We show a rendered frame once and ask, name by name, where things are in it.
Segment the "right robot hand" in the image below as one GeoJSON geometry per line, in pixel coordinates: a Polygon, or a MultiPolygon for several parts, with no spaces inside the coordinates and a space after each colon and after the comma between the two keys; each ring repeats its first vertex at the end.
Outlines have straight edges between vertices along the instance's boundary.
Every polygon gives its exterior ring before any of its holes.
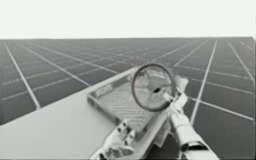
{"type": "Polygon", "coordinates": [[[169,102],[169,105],[166,109],[167,115],[171,116],[174,113],[183,114],[183,107],[188,101],[188,97],[185,93],[180,93],[176,97],[172,97],[171,95],[165,93],[164,99],[169,102]]]}

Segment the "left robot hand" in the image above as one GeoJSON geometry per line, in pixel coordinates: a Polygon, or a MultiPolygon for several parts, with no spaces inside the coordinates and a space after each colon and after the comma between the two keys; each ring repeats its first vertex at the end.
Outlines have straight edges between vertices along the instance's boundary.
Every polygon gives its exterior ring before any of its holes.
{"type": "Polygon", "coordinates": [[[100,160],[109,160],[110,156],[115,154],[116,157],[129,156],[134,153],[131,146],[135,139],[136,132],[128,126],[129,121],[122,121],[104,140],[99,154],[100,160]]]}

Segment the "grey mesh tray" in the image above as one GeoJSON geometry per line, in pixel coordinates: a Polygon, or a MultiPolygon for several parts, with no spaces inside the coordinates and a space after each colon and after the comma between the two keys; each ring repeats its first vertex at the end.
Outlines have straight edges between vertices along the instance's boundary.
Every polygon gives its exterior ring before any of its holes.
{"type": "Polygon", "coordinates": [[[135,102],[131,83],[135,72],[92,90],[88,94],[88,103],[108,116],[116,124],[129,121],[129,128],[137,133],[143,133],[151,121],[162,111],[149,112],[135,102]]]}

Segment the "dark steering wheel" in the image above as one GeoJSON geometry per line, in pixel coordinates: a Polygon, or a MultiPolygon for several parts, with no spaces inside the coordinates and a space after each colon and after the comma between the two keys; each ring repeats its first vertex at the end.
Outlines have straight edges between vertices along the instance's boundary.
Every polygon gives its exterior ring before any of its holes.
{"type": "Polygon", "coordinates": [[[175,76],[161,64],[140,66],[134,73],[131,92],[142,109],[149,112],[162,111],[174,101],[177,94],[175,76]]]}

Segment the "grey table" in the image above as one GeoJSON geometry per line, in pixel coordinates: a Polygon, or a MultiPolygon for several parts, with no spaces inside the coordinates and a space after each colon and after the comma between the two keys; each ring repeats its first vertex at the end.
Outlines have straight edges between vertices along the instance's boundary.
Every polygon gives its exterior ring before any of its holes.
{"type": "Polygon", "coordinates": [[[87,160],[115,128],[87,103],[87,94],[127,70],[39,111],[0,126],[0,160],[87,160]]]}

